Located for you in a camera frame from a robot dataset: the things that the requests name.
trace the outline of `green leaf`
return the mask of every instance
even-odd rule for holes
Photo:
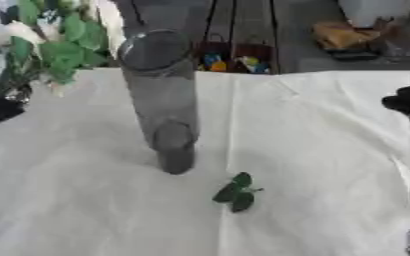
[[[252,185],[252,177],[246,172],[241,172],[233,178],[233,182],[245,188]]]
[[[73,81],[73,75],[76,73],[76,70],[55,63],[48,69],[48,73],[53,77],[55,82],[59,84],[67,84]]]
[[[19,0],[18,17],[26,25],[32,26],[37,23],[40,10],[31,0]]]
[[[84,51],[84,67],[94,68],[107,62],[107,58],[93,52],[92,50],[84,49]]]
[[[231,204],[233,213],[242,212],[249,209],[255,202],[255,196],[249,192],[239,193]]]
[[[41,11],[46,9],[45,0],[33,0],[33,2]]]
[[[54,66],[54,63],[57,63],[72,69],[84,62],[84,49],[71,42],[45,42],[40,44],[40,53],[47,66]]]
[[[213,201],[218,203],[231,202],[236,198],[240,190],[241,188],[236,183],[230,183],[213,197]]]
[[[65,29],[65,38],[68,41],[74,42],[85,34],[85,22],[81,20],[79,13],[71,13],[63,23]]]
[[[79,44],[87,49],[97,51],[106,45],[107,32],[99,23],[89,20],[85,23],[85,33],[79,39]]]
[[[32,52],[33,45],[21,37],[12,37],[11,54],[14,59],[14,64],[23,66]]]

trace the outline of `green leaves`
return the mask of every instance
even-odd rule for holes
[[[218,203],[228,203],[233,201],[240,193],[241,187],[236,183],[230,183],[221,189],[214,197],[213,201]]]
[[[85,27],[85,22],[81,20],[79,13],[71,13],[63,23],[65,38],[70,42],[78,40],[85,34]]]
[[[107,43],[107,32],[97,22],[89,20],[85,23],[85,33],[79,39],[79,45],[97,51]]]
[[[242,212],[250,208],[255,202],[255,196],[250,192],[239,193],[233,204],[231,205],[231,211],[233,213]]]
[[[19,0],[18,2],[18,17],[21,22],[28,26],[37,23],[40,10],[31,0]]]
[[[213,201],[229,203],[233,213],[245,211],[255,202],[254,193],[263,190],[252,189],[250,185],[252,185],[250,174],[241,172],[213,197]]]
[[[248,187],[252,185],[252,177],[246,172],[241,172],[233,178],[233,182],[241,187]]]
[[[18,10],[8,10],[3,15],[4,22],[10,22],[18,15],[20,21],[37,33],[48,32],[43,31],[46,28],[51,29],[49,32],[57,31],[62,35],[54,38],[42,36],[48,41],[38,45],[41,56],[33,55],[33,44],[13,37],[8,55],[15,73],[24,76],[28,71],[36,71],[37,75],[46,72],[54,82],[66,84],[72,81],[76,69],[94,68],[107,63],[107,58],[102,55],[107,48],[107,31],[101,23],[87,17],[87,6],[72,0],[18,1]],[[31,65],[30,60],[34,59],[39,63],[38,68]]]
[[[84,67],[94,68],[101,66],[107,62],[107,59],[102,55],[95,53],[92,50],[84,49]]]
[[[23,66],[32,52],[33,45],[23,38],[13,36],[10,53],[13,57],[14,65]]]
[[[40,45],[42,60],[56,82],[72,81],[76,68],[84,62],[84,49],[71,42],[46,42]]]

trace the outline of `white tablecloth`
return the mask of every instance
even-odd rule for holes
[[[35,91],[0,124],[0,256],[404,255],[410,72],[197,73],[196,167],[156,168],[119,70]],[[253,175],[252,209],[212,196]]]

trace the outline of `leaf on table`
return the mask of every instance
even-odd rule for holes
[[[245,188],[252,185],[252,176],[246,172],[241,172],[233,178],[233,182]]]
[[[242,212],[250,208],[255,202],[253,193],[241,192],[231,204],[231,211],[233,213]]]
[[[64,20],[65,38],[74,42],[81,38],[86,31],[86,24],[81,20],[79,13],[73,12]]]
[[[107,31],[98,22],[89,20],[85,23],[85,33],[79,38],[79,44],[87,49],[97,51],[106,45]]]
[[[94,68],[107,62],[107,58],[90,49],[84,49],[84,67]]]
[[[84,62],[84,49],[71,42],[45,42],[39,45],[42,60],[47,66],[57,65],[72,69]]]
[[[236,183],[230,183],[224,188],[222,188],[214,197],[213,201],[218,203],[228,203],[232,202],[241,188]]]
[[[33,45],[23,38],[13,36],[10,48],[14,63],[17,66],[23,66],[32,52]]]
[[[40,10],[31,0],[19,0],[18,16],[21,22],[32,26],[37,22]]]

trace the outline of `clear cylindrical vase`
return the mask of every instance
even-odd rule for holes
[[[191,51],[190,40],[174,30],[139,33],[118,50],[146,142],[171,174],[193,167],[199,136]]]

